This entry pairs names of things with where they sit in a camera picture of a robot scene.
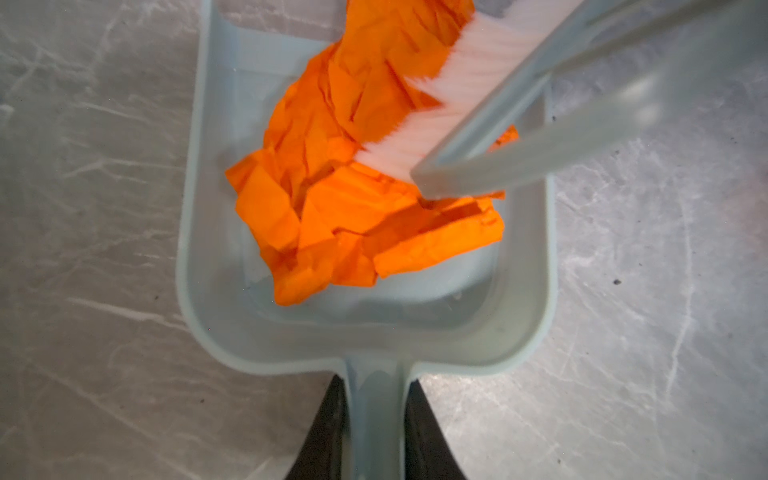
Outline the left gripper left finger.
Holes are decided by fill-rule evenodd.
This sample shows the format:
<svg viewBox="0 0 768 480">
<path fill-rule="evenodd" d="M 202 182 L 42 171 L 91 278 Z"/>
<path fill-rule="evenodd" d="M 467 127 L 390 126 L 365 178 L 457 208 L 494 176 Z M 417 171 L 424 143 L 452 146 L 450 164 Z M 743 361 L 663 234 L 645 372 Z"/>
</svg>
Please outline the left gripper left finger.
<svg viewBox="0 0 768 480">
<path fill-rule="evenodd" d="M 286 480 L 340 480 L 347 418 L 344 381 L 330 381 L 305 441 L 285 476 Z"/>
</svg>

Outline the grey-blue plastic dustpan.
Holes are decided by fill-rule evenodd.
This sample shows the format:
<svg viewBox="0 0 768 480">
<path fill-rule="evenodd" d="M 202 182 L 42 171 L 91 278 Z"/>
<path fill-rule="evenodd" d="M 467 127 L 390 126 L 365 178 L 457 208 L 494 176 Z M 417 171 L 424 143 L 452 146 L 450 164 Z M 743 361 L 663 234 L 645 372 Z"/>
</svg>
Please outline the grey-blue plastic dustpan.
<svg viewBox="0 0 768 480">
<path fill-rule="evenodd" d="M 226 170 L 260 147 L 275 104 L 322 41 L 239 28 L 201 5 L 177 298 L 200 345 L 253 375 L 330 371 L 345 385 L 342 478 L 405 478 L 405 404 L 426 373 L 482 375 L 524 361 L 557 303 L 554 182 L 497 203 L 501 242 L 372 288 L 275 303 L 269 269 L 234 210 Z"/>
</svg>

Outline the grey-blue hand brush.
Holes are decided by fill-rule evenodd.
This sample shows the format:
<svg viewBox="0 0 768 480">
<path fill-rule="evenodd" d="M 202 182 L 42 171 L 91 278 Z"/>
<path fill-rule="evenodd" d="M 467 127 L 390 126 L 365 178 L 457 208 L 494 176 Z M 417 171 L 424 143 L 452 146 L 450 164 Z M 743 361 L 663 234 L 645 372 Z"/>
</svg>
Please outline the grey-blue hand brush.
<svg viewBox="0 0 768 480">
<path fill-rule="evenodd" d="M 440 73 L 412 80 L 437 106 L 365 144 L 357 161 L 429 199 L 517 188 L 668 120 L 767 51 L 763 1 L 687 1 L 603 38 L 639 8 L 637 1 L 515 1 L 500 17 L 475 14 Z M 704 27 L 696 37 L 626 84 L 551 117 L 556 77 L 698 20 Z"/>
</svg>

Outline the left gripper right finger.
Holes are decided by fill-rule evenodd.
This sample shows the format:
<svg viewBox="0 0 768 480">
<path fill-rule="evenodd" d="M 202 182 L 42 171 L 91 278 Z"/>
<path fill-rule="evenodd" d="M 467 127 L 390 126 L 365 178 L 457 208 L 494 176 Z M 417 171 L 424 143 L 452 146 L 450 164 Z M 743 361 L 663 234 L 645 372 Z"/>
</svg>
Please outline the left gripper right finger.
<svg viewBox="0 0 768 480">
<path fill-rule="evenodd" d="M 418 380 L 408 390 L 404 433 L 407 480 L 466 480 Z"/>
</svg>

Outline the orange paper ball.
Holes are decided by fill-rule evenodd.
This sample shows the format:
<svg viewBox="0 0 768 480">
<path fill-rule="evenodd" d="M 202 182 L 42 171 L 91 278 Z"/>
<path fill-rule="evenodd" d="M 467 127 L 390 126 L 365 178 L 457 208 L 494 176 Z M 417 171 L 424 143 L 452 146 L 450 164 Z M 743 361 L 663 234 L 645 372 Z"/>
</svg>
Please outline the orange paper ball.
<svg viewBox="0 0 768 480">
<path fill-rule="evenodd" d="M 277 104 L 262 147 L 227 170 L 235 210 L 291 306 L 374 286 L 498 242 L 494 196 L 428 200 L 368 157 L 407 118 L 444 112 L 426 84 L 477 18 L 470 1 L 351 1 L 341 38 Z"/>
</svg>

